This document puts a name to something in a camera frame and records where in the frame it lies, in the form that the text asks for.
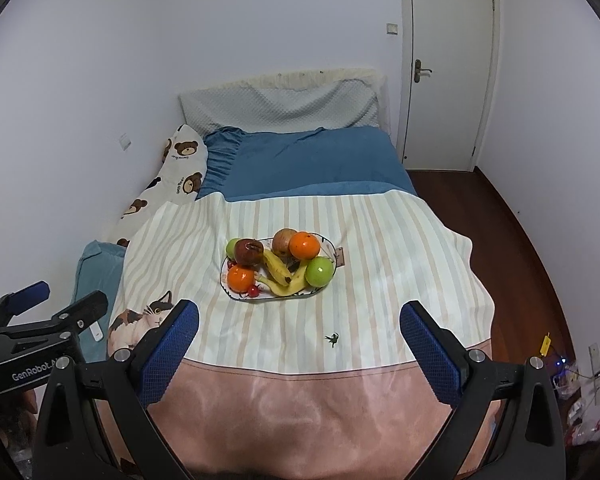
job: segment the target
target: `door handle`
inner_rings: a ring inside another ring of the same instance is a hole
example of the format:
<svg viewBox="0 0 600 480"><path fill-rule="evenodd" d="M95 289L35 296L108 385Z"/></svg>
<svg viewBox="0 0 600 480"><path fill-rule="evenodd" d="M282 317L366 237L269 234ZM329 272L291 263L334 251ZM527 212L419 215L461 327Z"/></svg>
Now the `door handle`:
<svg viewBox="0 0 600 480"><path fill-rule="evenodd" d="M420 73L421 72L429 72L429 73L433 74L433 70L432 69L430 69L430 68L423 68L421 60L416 59L415 70L413 71L413 82L414 83L419 83L420 82Z"/></svg>

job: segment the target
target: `blue gripper pad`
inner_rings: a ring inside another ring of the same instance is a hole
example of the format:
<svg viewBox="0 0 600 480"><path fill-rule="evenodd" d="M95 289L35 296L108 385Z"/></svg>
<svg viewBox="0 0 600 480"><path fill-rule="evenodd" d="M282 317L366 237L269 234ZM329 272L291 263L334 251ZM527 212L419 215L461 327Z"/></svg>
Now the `blue gripper pad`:
<svg viewBox="0 0 600 480"><path fill-rule="evenodd" d="M460 372L411 303L415 302L405 303L400 311L402 337L439 402L454 408L462 397Z"/></svg>
<svg viewBox="0 0 600 480"><path fill-rule="evenodd" d="M136 394L145 409L149 404L158 402L162 398L180 361L198 332L200 325L198 307L192 301L187 303L188 305L169 327L140 370Z"/></svg>
<svg viewBox="0 0 600 480"><path fill-rule="evenodd" d="M49 299L49 286L46 282L37 282L18 292L11 294L7 311L13 316L19 316L37 304Z"/></svg>

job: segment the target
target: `cat print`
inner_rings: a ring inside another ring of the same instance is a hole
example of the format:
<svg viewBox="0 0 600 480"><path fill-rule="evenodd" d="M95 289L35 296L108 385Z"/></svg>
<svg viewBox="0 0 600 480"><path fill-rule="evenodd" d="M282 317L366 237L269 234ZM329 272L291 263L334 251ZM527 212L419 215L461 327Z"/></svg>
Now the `cat print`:
<svg viewBox="0 0 600 480"><path fill-rule="evenodd" d="M107 354L113 355L113 352L120 348L133 349L148 330L160 326L172 308L173 303L171 303L171 291L169 290L159 300L146 306L142 313L125 310L109 328Z"/></svg>

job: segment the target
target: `cherry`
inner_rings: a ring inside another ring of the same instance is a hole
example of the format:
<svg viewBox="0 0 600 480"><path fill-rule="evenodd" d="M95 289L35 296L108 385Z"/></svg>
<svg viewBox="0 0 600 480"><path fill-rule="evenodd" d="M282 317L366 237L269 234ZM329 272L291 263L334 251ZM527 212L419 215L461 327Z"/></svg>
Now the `cherry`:
<svg viewBox="0 0 600 480"><path fill-rule="evenodd" d="M251 285L247 290L247 295L250 298L257 298L260 295L260 289L256 285Z"/></svg>

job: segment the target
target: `wall outlet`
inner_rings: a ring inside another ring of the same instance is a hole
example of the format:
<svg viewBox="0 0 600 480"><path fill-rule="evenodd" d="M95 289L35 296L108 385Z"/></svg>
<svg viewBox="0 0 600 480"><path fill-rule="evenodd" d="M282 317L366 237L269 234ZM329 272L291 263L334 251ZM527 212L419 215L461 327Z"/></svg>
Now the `wall outlet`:
<svg viewBox="0 0 600 480"><path fill-rule="evenodd" d="M600 349L598 343L589 347L589 356L591 357L591 373L597 374L600 371ZM594 404L600 405L600 377L593 380Z"/></svg>
<svg viewBox="0 0 600 480"><path fill-rule="evenodd" d="M120 147L122 148L123 152L126 152L126 149L131 146L131 141L129 140L127 134L122 134L118 141L120 142Z"/></svg>

